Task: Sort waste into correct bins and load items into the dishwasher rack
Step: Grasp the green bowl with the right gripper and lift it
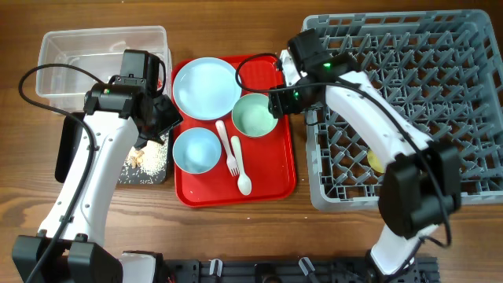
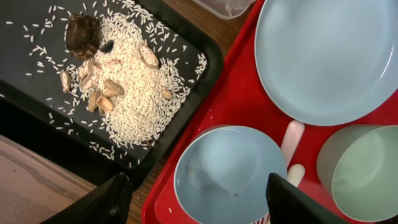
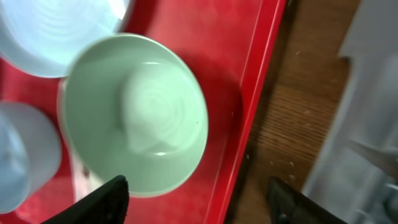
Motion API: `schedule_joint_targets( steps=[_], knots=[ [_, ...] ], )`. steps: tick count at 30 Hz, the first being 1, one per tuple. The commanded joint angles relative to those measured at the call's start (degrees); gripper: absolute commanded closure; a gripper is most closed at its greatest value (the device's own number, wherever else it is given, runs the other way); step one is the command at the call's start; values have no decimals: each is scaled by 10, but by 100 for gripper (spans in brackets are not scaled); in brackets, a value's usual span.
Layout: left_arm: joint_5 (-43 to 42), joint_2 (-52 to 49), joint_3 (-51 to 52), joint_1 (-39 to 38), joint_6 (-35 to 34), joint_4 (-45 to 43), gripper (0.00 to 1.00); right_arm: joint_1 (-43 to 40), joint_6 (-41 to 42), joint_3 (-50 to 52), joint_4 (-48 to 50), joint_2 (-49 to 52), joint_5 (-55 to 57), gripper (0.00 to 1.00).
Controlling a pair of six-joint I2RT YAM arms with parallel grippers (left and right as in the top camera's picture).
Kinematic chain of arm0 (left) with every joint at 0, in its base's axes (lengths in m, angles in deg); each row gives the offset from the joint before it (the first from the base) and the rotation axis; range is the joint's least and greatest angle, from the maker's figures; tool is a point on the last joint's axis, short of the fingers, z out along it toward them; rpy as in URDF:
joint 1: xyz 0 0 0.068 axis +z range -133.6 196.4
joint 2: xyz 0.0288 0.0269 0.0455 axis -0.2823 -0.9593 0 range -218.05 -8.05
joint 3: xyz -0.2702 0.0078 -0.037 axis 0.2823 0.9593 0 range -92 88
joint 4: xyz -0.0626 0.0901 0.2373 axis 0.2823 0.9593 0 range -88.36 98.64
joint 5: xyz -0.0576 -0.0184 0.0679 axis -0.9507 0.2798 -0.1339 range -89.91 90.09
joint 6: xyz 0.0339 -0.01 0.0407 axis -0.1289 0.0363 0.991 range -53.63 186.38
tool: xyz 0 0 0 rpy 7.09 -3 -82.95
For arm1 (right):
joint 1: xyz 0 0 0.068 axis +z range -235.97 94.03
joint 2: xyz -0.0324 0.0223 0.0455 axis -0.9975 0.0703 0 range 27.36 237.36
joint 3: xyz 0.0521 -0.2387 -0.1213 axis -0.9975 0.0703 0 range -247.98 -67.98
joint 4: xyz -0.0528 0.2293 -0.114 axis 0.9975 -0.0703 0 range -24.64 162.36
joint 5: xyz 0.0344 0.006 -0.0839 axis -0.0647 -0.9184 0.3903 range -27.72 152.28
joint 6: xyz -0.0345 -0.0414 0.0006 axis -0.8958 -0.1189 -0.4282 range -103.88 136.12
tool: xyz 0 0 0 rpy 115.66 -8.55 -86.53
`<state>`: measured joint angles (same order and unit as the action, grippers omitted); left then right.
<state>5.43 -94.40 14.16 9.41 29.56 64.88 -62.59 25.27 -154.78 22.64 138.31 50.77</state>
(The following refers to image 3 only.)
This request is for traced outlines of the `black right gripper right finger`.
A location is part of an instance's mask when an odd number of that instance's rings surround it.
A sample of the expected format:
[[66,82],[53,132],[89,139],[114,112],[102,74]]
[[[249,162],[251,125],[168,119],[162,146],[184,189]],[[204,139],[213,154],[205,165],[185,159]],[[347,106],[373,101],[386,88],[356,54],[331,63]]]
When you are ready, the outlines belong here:
[[277,177],[271,177],[266,201],[272,224],[346,224]]

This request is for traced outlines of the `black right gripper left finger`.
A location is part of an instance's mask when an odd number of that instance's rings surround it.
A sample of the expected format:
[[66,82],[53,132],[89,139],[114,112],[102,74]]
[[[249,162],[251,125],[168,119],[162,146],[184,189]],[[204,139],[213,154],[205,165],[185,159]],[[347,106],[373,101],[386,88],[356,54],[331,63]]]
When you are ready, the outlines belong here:
[[117,175],[43,224],[123,224],[128,203],[128,182]]

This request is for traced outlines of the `light blue bowl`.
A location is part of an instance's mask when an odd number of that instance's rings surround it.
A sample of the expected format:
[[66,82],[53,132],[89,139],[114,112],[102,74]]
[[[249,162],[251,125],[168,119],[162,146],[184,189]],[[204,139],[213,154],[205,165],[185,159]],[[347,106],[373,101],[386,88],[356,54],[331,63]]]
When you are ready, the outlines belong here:
[[1,103],[1,213],[19,207],[58,171],[60,137],[43,112],[25,103]]

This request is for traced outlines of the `mint green bowl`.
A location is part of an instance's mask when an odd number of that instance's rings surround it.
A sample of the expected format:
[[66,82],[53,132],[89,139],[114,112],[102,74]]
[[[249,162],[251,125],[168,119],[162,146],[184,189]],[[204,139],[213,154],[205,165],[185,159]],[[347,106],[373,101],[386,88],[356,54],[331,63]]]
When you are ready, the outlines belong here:
[[58,100],[71,150],[95,177],[127,178],[133,197],[167,194],[197,169],[208,140],[201,86],[173,51],[118,34],[83,49]]

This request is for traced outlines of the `light blue plate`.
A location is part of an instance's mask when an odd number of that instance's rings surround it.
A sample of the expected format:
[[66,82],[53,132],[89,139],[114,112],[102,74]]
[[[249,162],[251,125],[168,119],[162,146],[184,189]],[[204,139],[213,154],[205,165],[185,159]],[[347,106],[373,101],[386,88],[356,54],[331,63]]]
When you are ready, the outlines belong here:
[[120,32],[135,0],[1,0],[1,58],[43,78],[61,78],[92,43]]

